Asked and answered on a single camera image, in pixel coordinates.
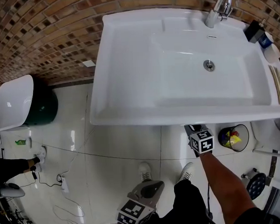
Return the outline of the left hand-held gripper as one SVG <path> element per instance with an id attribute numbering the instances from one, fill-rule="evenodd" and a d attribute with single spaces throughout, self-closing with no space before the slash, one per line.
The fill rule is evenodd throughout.
<path id="1" fill-rule="evenodd" d="M 116 220 L 121 224 L 144 224 L 156 212 L 165 183 L 146 181 L 132 189 L 117 208 Z"/>

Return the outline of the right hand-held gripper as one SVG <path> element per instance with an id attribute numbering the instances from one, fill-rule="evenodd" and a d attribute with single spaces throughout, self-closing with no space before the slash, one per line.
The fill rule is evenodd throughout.
<path id="1" fill-rule="evenodd" d="M 188 145 L 197 158 L 201 154 L 213 151 L 215 137 L 205 124 L 184 125 L 184 129 L 188 137 Z"/>

